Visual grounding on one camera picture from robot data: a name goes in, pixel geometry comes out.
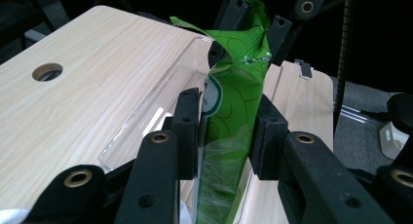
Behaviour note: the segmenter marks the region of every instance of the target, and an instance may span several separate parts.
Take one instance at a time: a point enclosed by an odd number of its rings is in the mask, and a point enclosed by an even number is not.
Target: wooden table
[[[61,171],[79,164],[101,165],[99,156],[104,158],[102,152],[110,150],[116,135],[126,138],[121,129],[137,123],[136,116],[153,116],[150,111],[161,107],[161,117],[172,111],[169,107],[179,91],[201,86],[208,72],[210,41],[203,38],[99,6],[1,65],[0,210],[31,208]],[[50,63],[59,66],[35,71]],[[62,72],[50,81],[35,80],[45,69]],[[188,70],[188,79],[173,76]],[[264,94],[283,113],[291,131],[314,133],[332,149],[328,76],[314,71],[306,81],[296,64],[273,65]],[[134,156],[126,152],[104,162],[115,168]],[[181,198],[190,204],[192,182],[181,184]],[[277,182],[251,176],[244,200],[243,223],[286,222]]]

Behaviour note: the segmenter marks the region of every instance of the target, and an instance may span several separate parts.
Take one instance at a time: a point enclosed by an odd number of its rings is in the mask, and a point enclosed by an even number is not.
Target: transparent plastic container
[[[110,171],[133,160],[144,135],[160,130],[165,117],[173,115],[181,91],[191,88],[203,91],[209,72],[207,53],[211,43],[206,37],[194,38],[189,43],[100,153],[98,161],[102,168]]]

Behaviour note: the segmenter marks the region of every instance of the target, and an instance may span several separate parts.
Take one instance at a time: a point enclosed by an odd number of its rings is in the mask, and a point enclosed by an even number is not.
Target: snack bag
[[[244,31],[202,30],[176,17],[177,26],[190,27],[213,38],[227,51],[209,71],[204,90],[206,138],[198,178],[196,223],[232,223],[245,183],[240,183],[271,60],[267,41],[270,26],[264,5],[246,0],[252,8]]]

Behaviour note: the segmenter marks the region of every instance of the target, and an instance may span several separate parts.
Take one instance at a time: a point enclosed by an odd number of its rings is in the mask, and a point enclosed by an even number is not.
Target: dark background
[[[60,0],[74,19],[96,4],[140,11],[169,21],[177,16],[197,26],[213,27],[223,0]],[[261,0],[270,19],[288,17],[295,0]],[[347,80],[384,92],[413,93],[413,0],[356,0],[353,44]],[[343,24],[343,4],[306,22],[287,55],[305,60],[316,70],[337,76]]]

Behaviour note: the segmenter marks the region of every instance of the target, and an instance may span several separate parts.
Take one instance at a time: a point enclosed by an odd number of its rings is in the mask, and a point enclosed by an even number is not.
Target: gray floor
[[[56,28],[69,22],[58,0],[39,1]],[[34,30],[45,35],[50,33],[44,24],[37,26]],[[0,48],[0,64],[17,55],[20,51],[19,40]],[[386,102],[391,96],[392,93],[348,83],[344,105],[358,110],[386,112]],[[381,127],[382,125],[363,124],[342,116],[334,136],[334,154],[348,168],[360,168],[375,173],[378,167],[392,162],[380,150],[379,129]]]

